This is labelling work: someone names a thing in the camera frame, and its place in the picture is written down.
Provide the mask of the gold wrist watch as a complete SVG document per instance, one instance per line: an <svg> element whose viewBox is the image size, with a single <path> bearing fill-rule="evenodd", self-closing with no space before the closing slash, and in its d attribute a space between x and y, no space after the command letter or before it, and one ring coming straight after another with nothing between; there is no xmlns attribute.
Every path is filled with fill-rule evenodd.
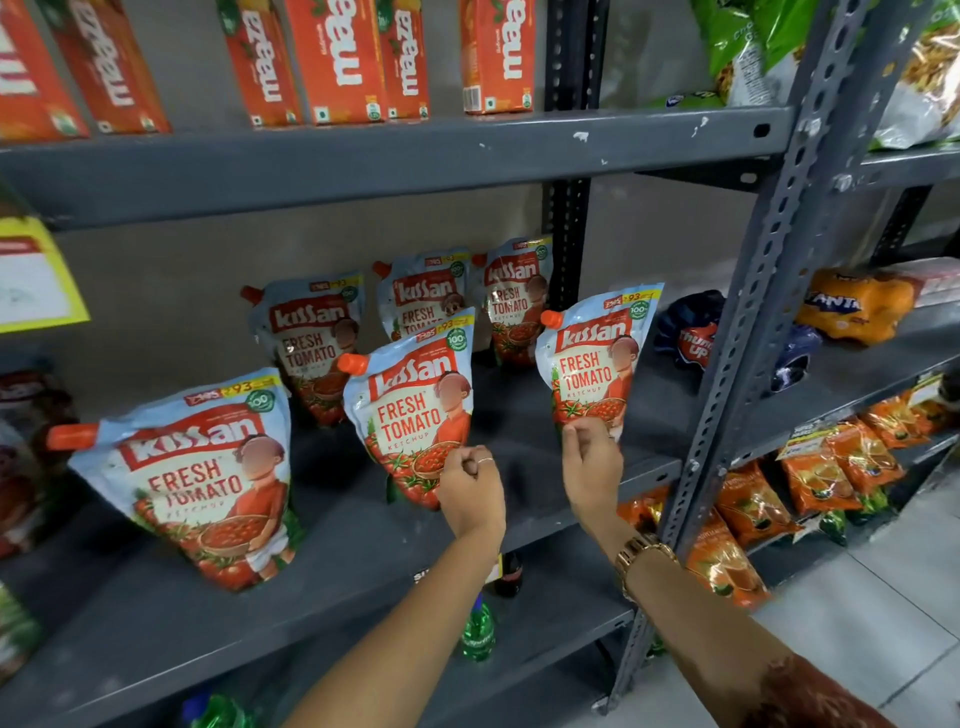
<svg viewBox="0 0 960 728"><path fill-rule="evenodd" d="M673 549L651 533L637 532L635 536L627 540L617 552L613 567L623 597L633 604L639 604L640 602L630 587L629 574L633 565L646 552L660 553L674 565L679 564L678 557Z"/></svg>

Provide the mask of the person's left hand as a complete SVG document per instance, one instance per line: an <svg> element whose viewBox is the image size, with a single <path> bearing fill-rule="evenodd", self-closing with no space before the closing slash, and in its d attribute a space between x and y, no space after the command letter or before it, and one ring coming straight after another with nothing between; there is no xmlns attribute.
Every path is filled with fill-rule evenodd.
<svg viewBox="0 0 960 728"><path fill-rule="evenodd" d="M497 480L438 480L440 510L456 541L498 552L506 532L506 498Z"/></svg>

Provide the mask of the grey metal shelf rack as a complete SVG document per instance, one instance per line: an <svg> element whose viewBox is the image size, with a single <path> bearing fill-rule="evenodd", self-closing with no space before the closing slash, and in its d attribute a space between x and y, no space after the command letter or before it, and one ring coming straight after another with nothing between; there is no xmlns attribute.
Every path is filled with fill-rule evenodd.
<svg viewBox="0 0 960 728"><path fill-rule="evenodd" d="M939 147L871 153L858 188L841 196L846 209L884 193L875 208L876 229L851 250L869 268L948 257L960 260L960 141ZM799 427L853 414L898 394L921 375L960 364L960 300L909 313L894 338L875 346L825 343L805 381L734 407L734 428L722 443L737 467L774 452Z"/></svg>
<svg viewBox="0 0 960 728"><path fill-rule="evenodd" d="M215 224L392 199L439 203L441 193L534 185L540 222L559 244L552 300L564 309L587 285L591 196L610 176L644 176L753 193L756 199L721 324L722 359L701 382L647 350L624 440L623 494L678 480L685 536L704 511L697 489L719 475L735 406L760 396L786 341L792 308L833 244L841 196L859 187L871 134L920 22L935 0L819 0L795 90L784 105L706 109L599 108L611 0L547 0L545 110L442 116L370 126L227 129L162 137L0 149L0 189L38 213L67 251L96 268L90 297L126 316L114 346L78 333L59 355L103 375L108 412L153 399L169 365L189 382L180 347L161 355L159 320L185 305L201 263L226 262L241 243ZM200 263L188 261L194 254ZM439 514L387 502L386 473L351 427L319 429L294 417L294 507L306 535L289 573L242 592L203 577L165 540L91 495L35 552L0 564L0 578L47 635L0 688L0 728L99 728L151 719L190 689L318 638L336 657L367 617L398 601L450 542Z"/></svg>

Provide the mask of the red brown food packet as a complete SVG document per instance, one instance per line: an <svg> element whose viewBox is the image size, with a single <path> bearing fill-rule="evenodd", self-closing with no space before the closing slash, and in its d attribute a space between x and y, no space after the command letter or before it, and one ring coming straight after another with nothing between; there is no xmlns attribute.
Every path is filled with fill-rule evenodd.
<svg viewBox="0 0 960 728"><path fill-rule="evenodd" d="M78 503L69 455L46 443L55 426L77 423L74 399L48 361L0 360L0 560L32 551Z"/></svg>

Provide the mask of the pink wrapped bottle pack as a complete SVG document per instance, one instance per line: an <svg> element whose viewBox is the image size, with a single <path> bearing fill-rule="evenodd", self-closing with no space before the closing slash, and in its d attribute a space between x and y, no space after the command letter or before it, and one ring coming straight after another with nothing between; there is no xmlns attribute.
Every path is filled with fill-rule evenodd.
<svg viewBox="0 0 960 728"><path fill-rule="evenodd" d="M879 269L879 273L911 284L915 309L960 302L960 258L944 256L895 263Z"/></svg>

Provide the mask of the row of orange drink packets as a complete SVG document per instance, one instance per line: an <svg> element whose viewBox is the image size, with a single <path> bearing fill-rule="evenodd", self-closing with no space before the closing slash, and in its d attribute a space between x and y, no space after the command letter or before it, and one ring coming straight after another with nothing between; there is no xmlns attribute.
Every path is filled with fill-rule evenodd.
<svg viewBox="0 0 960 728"><path fill-rule="evenodd" d="M751 609L769 598L747 552L787 536L798 538L810 524L838 545L846 544L848 524L880 514L889 505L888 489L906 475L894 455L930 442L938 431L960 427L960 390L942 378L940 400L909 407L906 393L882 399L860 413L834 422L815 455L777 460L766 457L786 478L787 507L768 480L763 458L727 473L686 569L714 594Z"/></svg>

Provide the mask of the yellow shelf label card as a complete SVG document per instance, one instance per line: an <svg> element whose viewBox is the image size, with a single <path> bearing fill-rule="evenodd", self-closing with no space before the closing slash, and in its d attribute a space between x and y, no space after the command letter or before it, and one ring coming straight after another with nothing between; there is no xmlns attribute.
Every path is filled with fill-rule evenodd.
<svg viewBox="0 0 960 728"><path fill-rule="evenodd" d="M0 334L90 321L52 234L37 218L0 218Z"/></svg>

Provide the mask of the green snack bag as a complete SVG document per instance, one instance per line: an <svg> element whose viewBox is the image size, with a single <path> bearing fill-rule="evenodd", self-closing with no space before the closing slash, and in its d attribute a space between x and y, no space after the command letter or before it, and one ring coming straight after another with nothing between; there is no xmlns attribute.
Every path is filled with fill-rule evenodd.
<svg viewBox="0 0 960 728"><path fill-rule="evenodd" d="M819 0L688 0L724 107L783 106Z"/></svg>

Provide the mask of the blue-white ketchup spout pouch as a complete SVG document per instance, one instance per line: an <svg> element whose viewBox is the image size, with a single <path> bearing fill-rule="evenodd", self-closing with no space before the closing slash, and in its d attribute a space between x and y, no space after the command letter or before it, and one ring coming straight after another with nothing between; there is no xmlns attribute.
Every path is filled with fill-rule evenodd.
<svg viewBox="0 0 960 728"><path fill-rule="evenodd" d="M342 353L346 417L370 458L412 504L440 509L449 454L464 447L474 414L476 310L468 307L370 354Z"/></svg>
<svg viewBox="0 0 960 728"><path fill-rule="evenodd" d="M630 286L540 314L535 363L550 388L558 430L594 418L614 442L620 441L643 344L664 288L662 282Z"/></svg>

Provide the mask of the green food packet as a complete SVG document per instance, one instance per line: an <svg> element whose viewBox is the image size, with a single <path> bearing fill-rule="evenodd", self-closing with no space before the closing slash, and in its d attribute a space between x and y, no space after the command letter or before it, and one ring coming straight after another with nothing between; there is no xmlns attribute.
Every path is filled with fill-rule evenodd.
<svg viewBox="0 0 960 728"><path fill-rule="evenodd" d="M27 664L42 640L42 626L0 582L0 687Z"/></svg>

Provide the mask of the dark blue soda bottle pack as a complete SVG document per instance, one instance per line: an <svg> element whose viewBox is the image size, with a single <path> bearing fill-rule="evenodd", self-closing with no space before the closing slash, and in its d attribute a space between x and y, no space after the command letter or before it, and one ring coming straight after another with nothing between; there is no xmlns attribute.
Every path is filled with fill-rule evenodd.
<svg viewBox="0 0 960 728"><path fill-rule="evenodd" d="M702 375L708 368L726 297L716 289L674 300L656 320L654 350L672 359L678 369ZM786 391L808 375L813 356L823 345L819 332L805 324L791 325L776 359L767 395Z"/></svg>

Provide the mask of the row of orange juice cartons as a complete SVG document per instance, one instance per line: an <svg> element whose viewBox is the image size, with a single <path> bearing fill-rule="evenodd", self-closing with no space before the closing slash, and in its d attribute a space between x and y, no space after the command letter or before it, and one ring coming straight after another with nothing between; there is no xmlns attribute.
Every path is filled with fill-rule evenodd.
<svg viewBox="0 0 960 728"><path fill-rule="evenodd" d="M129 1L0 0L0 142L174 132ZM431 116L424 0L183 2L215 18L255 130ZM537 4L443 0L467 115L534 110Z"/></svg>

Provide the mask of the orange soda bottle pack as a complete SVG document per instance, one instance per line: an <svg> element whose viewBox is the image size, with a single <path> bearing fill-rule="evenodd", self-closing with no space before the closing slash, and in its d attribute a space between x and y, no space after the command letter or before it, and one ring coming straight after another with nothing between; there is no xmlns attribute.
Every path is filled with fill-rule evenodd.
<svg viewBox="0 0 960 728"><path fill-rule="evenodd" d="M893 339L899 323L915 306L911 282L836 268L813 273L794 323L833 340L865 346Z"/></svg>

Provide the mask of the maroon patterned sleeve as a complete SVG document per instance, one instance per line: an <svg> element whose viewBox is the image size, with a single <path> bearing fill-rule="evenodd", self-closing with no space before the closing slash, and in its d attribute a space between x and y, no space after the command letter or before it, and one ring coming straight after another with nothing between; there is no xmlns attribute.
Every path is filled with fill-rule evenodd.
<svg viewBox="0 0 960 728"><path fill-rule="evenodd" d="M879 710L793 654L772 662L738 728L898 728Z"/></svg>

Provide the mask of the person's right forearm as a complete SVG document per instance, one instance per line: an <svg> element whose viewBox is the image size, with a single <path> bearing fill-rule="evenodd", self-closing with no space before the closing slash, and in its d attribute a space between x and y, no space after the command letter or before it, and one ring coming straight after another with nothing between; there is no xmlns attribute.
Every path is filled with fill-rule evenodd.
<svg viewBox="0 0 960 728"><path fill-rule="evenodd" d="M637 533L615 513L588 534L613 565ZM702 707L719 728L738 728L759 702L768 667L795 653L750 613L707 592L661 553L640 556L629 584Z"/></svg>

